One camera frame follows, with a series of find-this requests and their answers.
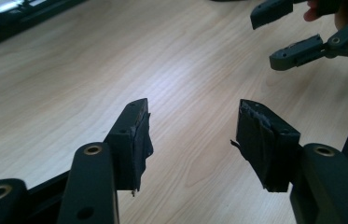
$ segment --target wood grain surface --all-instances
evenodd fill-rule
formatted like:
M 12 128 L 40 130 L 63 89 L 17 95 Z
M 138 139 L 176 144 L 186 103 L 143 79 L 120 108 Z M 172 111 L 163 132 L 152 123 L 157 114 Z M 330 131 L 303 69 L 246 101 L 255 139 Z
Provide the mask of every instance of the wood grain surface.
M 269 55 L 332 17 L 305 4 L 252 30 L 260 0 L 90 0 L 0 44 L 0 178 L 34 187 L 104 140 L 124 106 L 148 98 L 155 153 L 141 191 L 119 193 L 121 223 L 295 223 L 288 193 L 264 190 L 235 138 L 240 99 L 341 149 L 348 134 L 348 58 L 285 72 Z

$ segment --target human hand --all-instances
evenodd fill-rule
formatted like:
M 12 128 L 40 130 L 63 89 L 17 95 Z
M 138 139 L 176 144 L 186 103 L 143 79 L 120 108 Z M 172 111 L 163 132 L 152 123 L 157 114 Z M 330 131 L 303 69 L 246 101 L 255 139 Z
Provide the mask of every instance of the human hand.
M 309 0 L 307 2 L 310 9 L 304 13 L 304 20 L 315 21 L 319 18 L 316 14 L 319 0 Z M 348 0 L 342 0 L 339 11 L 335 14 L 334 18 L 337 29 L 341 29 L 348 23 Z

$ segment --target wooden table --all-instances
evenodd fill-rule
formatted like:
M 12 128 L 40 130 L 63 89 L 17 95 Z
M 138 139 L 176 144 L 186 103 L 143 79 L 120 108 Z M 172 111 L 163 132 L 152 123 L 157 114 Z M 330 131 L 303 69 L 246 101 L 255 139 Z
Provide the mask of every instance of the wooden table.
M 274 51 L 336 32 L 295 12 L 256 31 L 261 1 L 92 0 L 0 44 L 0 178 L 34 187 L 102 141 L 124 106 L 148 98 L 155 148 L 141 191 L 119 193 L 121 223 L 295 223 L 288 193 L 263 190 L 235 137 L 240 99 L 259 101 L 316 142 L 348 134 L 348 58 L 285 72 Z

